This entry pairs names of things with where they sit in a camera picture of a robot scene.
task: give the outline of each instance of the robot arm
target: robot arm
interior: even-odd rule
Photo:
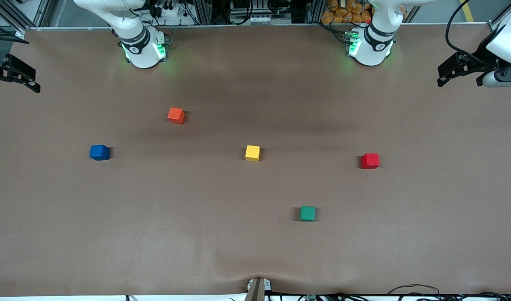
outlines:
[[[438,68],[437,85],[444,86],[453,78],[474,72],[477,86],[511,87],[511,13],[478,46],[477,51],[458,51]]]
[[[369,0],[374,8],[370,24],[353,29],[348,54],[366,66],[376,66],[389,55],[393,37],[403,21],[402,5],[425,5],[435,0]]]
[[[112,26],[122,41],[127,59],[139,68],[149,68],[166,60],[168,43],[165,34],[144,26],[131,9],[141,8],[145,0],[74,0],[75,4],[94,13]]]

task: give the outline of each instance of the cube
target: cube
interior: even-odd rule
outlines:
[[[302,206],[300,207],[300,220],[304,222],[315,221],[315,207]]]
[[[256,145],[247,145],[246,146],[246,160],[252,162],[259,162],[259,154],[261,152],[261,148]]]
[[[102,144],[92,145],[90,147],[90,158],[97,160],[97,161],[109,160],[110,149]]]
[[[185,112],[178,108],[170,108],[168,112],[168,120],[175,124],[183,124],[183,120],[185,120]]]
[[[361,157],[361,169],[375,169],[380,166],[378,154],[365,154]]]

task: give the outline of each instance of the blue cube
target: blue cube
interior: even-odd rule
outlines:
[[[110,158],[110,149],[105,145],[92,145],[90,147],[90,158],[102,161],[109,160]]]

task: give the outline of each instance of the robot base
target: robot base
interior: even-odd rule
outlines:
[[[166,61],[168,53],[168,36],[151,26],[146,29],[150,32],[150,41],[143,47],[140,54],[131,53],[122,46],[128,61],[135,67],[144,69],[153,67],[160,61]]]
[[[375,51],[364,39],[365,30],[366,28],[356,27],[351,31],[345,32],[345,41],[349,42],[345,45],[347,57],[354,58],[362,65],[379,65],[389,55],[393,42],[387,46],[387,50]]]

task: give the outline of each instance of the yellow cube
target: yellow cube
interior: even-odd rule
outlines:
[[[256,145],[248,145],[246,147],[246,160],[252,162],[259,162],[259,153],[261,148]]]

